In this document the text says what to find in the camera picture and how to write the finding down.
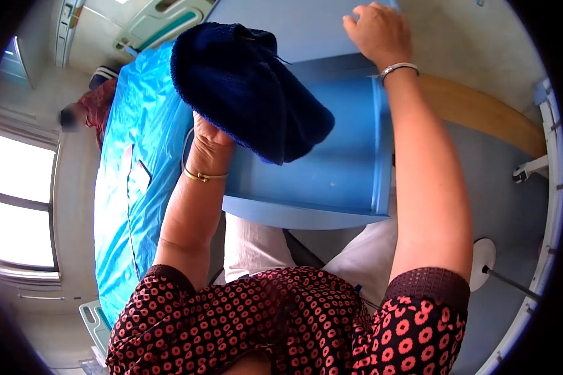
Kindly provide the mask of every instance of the window frame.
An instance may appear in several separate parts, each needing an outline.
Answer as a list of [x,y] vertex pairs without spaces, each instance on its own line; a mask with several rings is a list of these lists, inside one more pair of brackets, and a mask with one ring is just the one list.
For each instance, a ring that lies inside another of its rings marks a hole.
[[[0,136],[11,140],[15,140],[17,142],[25,143],[26,145],[41,148],[39,146],[32,145],[31,143],[24,142],[19,139],[13,139],[4,135],[0,135]],[[21,263],[7,262],[2,259],[0,259],[0,266],[12,267],[12,268],[23,269],[28,271],[59,272],[58,257],[56,255],[56,243],[54,240],[54,204],[53,204],[54,178],[56,176],[56,162],[58,159],[59,151],[60,151],[60,142],[58,142],[56,145],[56,150],[54,150],[54,158],[52,159],[52,173],[50,176],[50,201],[48,203],[38,202],[36,200],[30,200],[30,199],[23,199],[0,192],[0,203],[26,208],[26,209],[34,209],[37,211],[48,212],[48,227],[50,230],[50,244],[52,246],[52,259],[54,266],[48,267],[48,266],[25,265]]]

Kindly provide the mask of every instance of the hand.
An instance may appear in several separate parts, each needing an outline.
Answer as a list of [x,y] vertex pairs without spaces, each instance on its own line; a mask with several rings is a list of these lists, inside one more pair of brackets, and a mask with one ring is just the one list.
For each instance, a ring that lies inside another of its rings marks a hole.
[[214,148],[218,148],[218,146],[233,147],[233,140],[227,134],[217,129],[215,125],[209,123],[196,111],[194,111],[194,133],[195,139],[206,146]]
[[394,8],[374,1],[359,5],[353,13],[359,16],[358,21],[351,16],[343,18],[348,37],[380,70],[392,64],[411,62],[411,31],[405,18]]

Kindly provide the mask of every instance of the white pants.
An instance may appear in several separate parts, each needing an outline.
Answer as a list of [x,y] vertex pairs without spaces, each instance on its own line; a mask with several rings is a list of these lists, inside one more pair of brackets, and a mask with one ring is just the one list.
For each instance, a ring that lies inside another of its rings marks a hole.
[[[379,305],[390,281],[396,249],[398,225],[396,196],[390,196],[390,219],[369,224],[323,267],[353,286],[361,285],[360,295]],[[280,228],[255,224],[226,213],[225,282],[272,268],[295,266],[286,238]]]

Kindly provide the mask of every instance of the patterned dress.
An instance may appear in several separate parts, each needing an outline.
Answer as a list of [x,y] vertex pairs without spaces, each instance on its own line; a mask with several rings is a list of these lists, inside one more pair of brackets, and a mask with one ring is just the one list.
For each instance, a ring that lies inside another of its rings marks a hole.
[[83,95],[82,98],[77,101],[88,111],[86,126],[96,130],[96,139],[99,148],[102,148],[106,122],[109,120],[110,107],[113,104],[116,88],[117,79],[109,79],[102,85]]
[[273,374],[447,374],[465,334],[469,286],[439,268],[396,277],[373,318],[355,288],[311,267],[199,290],[152,266],[113,328],[112,374],[220,374],[260,350]]

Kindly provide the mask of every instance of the dark blue towel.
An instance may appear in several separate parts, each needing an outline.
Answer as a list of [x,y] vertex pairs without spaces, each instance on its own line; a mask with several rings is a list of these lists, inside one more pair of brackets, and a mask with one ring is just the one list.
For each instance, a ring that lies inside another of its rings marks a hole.
[[196,112],[264,161],[305,156],[334,116],[279,61],[270,32],[203,23],[175,41],[173,85]]

